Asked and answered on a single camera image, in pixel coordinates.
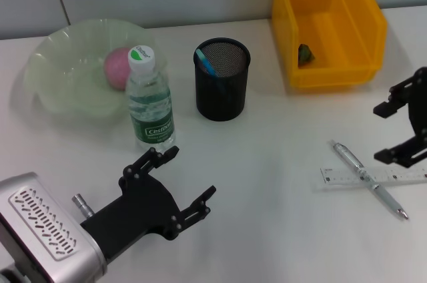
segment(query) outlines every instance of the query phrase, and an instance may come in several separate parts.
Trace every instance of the clear plastic ruler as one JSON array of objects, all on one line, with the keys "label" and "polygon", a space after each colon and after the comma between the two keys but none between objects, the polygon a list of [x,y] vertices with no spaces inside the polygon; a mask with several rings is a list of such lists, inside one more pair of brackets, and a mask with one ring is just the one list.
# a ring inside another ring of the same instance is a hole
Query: clear plastic ruler
[{"label": "clear plastic ruler", "polygon": [[[375,181],[385,186],[427,183],[427,171],[424,168],[406,169],[393,166],[365,170]],[[322,168],[320,171],[326,186],[364,186],[359,176],[349,168]]]}]

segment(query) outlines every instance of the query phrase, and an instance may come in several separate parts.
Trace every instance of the pink ball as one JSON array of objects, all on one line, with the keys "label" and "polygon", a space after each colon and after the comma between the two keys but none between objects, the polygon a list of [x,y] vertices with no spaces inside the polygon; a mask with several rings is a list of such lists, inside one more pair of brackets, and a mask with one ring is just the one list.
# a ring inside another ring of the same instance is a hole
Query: pink ball
[{"label": "pink ball", "polygon": [[121,91],[126,88],[126,81],[131,73],[127,60],[130,48],[120,47],[114,49],[104,61],[104,72],[111,86]]}]

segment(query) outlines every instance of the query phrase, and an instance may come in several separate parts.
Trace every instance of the ventilation slots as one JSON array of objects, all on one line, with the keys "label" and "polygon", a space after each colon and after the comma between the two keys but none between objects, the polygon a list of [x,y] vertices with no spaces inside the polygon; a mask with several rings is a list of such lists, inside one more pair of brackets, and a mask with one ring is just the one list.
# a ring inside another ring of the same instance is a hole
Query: ventilation slots
[{"label": "ventilation slots", "polygon": [[56,260],[62,260],[76,252],[77,240],[67,226],[57,217],[56,204],[50,202],[50,197],[43,190],[26,187],[9,198],[9,203],[15,208],[40,242]]}]

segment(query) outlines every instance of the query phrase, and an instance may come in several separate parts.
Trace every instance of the water bottle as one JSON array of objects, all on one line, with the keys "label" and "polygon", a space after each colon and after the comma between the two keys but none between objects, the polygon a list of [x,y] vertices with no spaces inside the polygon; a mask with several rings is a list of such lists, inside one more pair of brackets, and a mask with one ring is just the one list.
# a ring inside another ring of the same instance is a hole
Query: water bottle
[{"label": "water bottle", "polygon": [[165,77],[155,68],[148,46],[136,46],[127,56],[131,74],[126,84],[129,112],[140,146],[164,152],[175,141],[171,92]]}]

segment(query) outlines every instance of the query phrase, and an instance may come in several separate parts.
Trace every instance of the blue pen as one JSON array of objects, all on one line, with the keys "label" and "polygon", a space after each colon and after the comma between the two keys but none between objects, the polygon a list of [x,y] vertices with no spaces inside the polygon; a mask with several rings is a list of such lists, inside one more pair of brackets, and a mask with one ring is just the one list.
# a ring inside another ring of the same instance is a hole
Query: blue pen
[{"label": "blue pen", "polygon": [[201,50],[196,49],[195,53],[199,57],[203,66],[206,68],[207,72],[212,76],[217,76],[214,68],[211,65],[211,63],[207,60],[206,56],[201,52]]}]

